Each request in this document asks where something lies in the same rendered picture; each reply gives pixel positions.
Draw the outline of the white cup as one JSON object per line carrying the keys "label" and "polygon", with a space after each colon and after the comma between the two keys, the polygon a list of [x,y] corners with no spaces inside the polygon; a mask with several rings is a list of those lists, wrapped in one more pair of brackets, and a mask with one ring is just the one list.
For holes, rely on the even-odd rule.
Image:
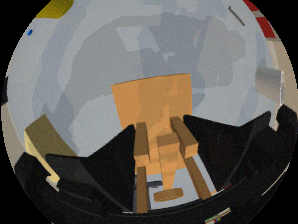
{"label": "white cup", "polygon": [[255,89],[282,107],[283,97],[285,97],[285,75],[283,75],[283,71],[278,71],[277,68],[257,67]]}

